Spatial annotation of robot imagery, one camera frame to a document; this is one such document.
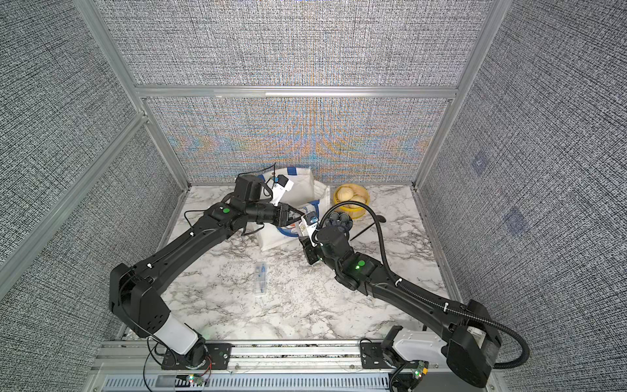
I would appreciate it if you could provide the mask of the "gold label compass case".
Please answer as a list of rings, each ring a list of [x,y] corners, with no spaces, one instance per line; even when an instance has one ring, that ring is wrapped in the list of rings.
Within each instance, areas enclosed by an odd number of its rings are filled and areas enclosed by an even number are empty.
[[[307,225],[303,220],[299,220],[298,222],[291,225],[290,232],[297,237],[308,237],[308,229]]]

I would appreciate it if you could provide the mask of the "blue compass clear case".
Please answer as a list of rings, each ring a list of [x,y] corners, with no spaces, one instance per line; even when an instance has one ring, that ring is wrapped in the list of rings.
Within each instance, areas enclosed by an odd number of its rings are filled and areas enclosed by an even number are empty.
[[[264,296],[268,291],[267,265],[264,262],[257,263],[254,271],[253,292],[256,296]]]

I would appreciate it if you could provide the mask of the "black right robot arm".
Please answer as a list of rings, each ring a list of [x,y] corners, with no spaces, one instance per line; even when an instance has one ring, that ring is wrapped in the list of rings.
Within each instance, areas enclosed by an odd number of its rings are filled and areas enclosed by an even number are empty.
[[[299,238],[310,264],[318,261],[334,270],[336,281],[351,291],[382,300],[423,323],[444,342],[447,366],[462,381],[478,388],[488,383],[502,345],[488,310],[474,300],[467,304],[436,295],[388,271],[383,262],[356,253],[346,236],[331,227],[313,244]]]

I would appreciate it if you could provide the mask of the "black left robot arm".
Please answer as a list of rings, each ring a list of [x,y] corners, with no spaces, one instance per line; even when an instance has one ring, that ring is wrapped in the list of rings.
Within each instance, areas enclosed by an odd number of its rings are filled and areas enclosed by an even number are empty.
[[[172,315],[162,295],[197,259],[248,224],[286,227],[296,223],[303,213],[281,200],[292,187],[292,180],[284,175],[272,181],[253,174],[237,176],[233,192],[202,211],[177,239],[133,266],[120,264],[111,271],[111,313],[137,336],[165,346],[176,365],[205,367],[205,339]]]

